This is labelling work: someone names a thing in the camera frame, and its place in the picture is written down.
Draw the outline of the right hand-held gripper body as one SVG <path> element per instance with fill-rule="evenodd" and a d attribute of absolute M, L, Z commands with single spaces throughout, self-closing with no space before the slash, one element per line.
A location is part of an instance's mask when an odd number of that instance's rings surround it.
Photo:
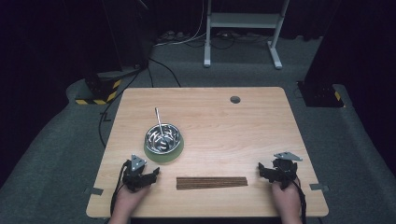
<path fill-rule="evenodd" d="M 276 153 L 275 158 L 273 161 L 275 172 L 270 182 L 280 182 L 281 188 L 285 189 L 297 178 L 297 162 L 302 159 L 291 152 Z"/>

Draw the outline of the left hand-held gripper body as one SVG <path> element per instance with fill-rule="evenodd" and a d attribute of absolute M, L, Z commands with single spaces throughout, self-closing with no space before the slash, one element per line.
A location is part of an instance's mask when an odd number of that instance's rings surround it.
<path fill-rule="evenodd" d="M 132 192 L 142 189 L 141 178 L 147 161 L 133 154 L 126 162 L 126 169 L 123 172 L 122 182 Z"/>

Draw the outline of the stainless steel bowl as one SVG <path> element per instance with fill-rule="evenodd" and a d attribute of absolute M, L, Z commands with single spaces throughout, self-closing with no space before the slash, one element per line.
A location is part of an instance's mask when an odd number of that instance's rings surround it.
<path fill-rule="evenodd" d="M 181 143 L 181 133 L 173 124 L 165 123 L 151 127 L 145 135 L 145 149 L 156 155 L 173 152 Z"/>

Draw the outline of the row of brown wooden chopsticks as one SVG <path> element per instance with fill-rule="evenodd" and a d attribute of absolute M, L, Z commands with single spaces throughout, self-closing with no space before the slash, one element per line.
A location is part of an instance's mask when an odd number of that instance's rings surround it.
<path fill-rule="evenodd" d="M 244 187 L 248 180 L 244 176 L 178 177 L 177 189 L 216 189 Z"/>

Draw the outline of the person's left hand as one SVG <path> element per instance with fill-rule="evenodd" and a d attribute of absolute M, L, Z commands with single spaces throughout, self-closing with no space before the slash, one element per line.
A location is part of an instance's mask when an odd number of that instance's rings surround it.
<path fill-rule="evenodd" d="M 118 219 L 129 218 L 144 197 L 149 193 L 150 186 L 143 187 L 136 192 L 130 191 L 127 187 L 120 187 L 114 205 L 113 217 Z"/>

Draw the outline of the person's right hand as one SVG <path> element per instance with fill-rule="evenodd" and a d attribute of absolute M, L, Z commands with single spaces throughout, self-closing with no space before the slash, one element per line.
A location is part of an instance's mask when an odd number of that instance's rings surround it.
<path fill-rule="evenodd" d="M 272 193 L 277 212 L 282 218 L 298 218 L 300 216 L 301 202 L 298 189 L 290 184 L 285 189 L 279 182 L 272 184 Z"/>

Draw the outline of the metal spoon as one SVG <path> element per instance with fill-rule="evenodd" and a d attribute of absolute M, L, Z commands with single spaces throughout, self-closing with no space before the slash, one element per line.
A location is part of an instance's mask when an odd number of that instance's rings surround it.
<path fill-rule="evenodd" d="M 160 112 L 158 108 L 155 108 L 155 115 L 156 115 L 156 119 L 158 122 L 158 127 L 161 133 L 161 143 L 160 143 L 160 149 L 161 151 L 167 151 L 169 149 L 169 143 L 167 142 L 164 134 L 163 134 L 163 126 L 161 123 L 161 118 L 160 118 Z"/>

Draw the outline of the black base with yellow mark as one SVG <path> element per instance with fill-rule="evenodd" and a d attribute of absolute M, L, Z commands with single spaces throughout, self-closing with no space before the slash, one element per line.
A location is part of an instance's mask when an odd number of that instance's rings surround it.
<path fill-rule="evenodd" d="M 304 81 L 298 81 L 297 86 L 308 107 L 334 107 L 344 106 L 340 93 L 332 86 L 320 86 Z"/>

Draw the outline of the black yellow striped stand base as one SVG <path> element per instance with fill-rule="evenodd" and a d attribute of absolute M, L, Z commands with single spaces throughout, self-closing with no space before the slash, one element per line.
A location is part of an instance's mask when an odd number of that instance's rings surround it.
<path fill-rule="evenodd" d="M 106 105 L 117 95 L 120 79 L 102 80 L 97 74 L 90 74 L 84 78 L 75 102 L 78 105 Z"/>

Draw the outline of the power strip with plugs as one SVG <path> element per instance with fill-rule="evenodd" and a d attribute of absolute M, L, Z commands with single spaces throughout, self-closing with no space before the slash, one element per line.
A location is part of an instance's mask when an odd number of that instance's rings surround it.
<path fill-rule="evenodd" d="M 166 31 L 157 38 L 158 44 L 176 43 L 187 40 L 188 35 L 183 32 Z"/>

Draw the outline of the white metal stand frame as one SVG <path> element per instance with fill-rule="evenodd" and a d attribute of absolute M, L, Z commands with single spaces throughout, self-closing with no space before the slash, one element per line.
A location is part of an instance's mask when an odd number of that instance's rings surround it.
<path fill-rule="evenodd" d="M 211 29 L 212 28 L 254 28 L 273 29 L 274 35 L 267 41 L 273 64 L 276 69 L 283 68 L 276 50 L 283 22 L 286 17 L 290 0 L 283 0 L 283 5 L 277 14 L 249 14 L 249 13 L 222 13 L 212 11 L 212 0 L 207 0 L 206 33 L 204 48 L 204 67 L 211 65 Z"/>

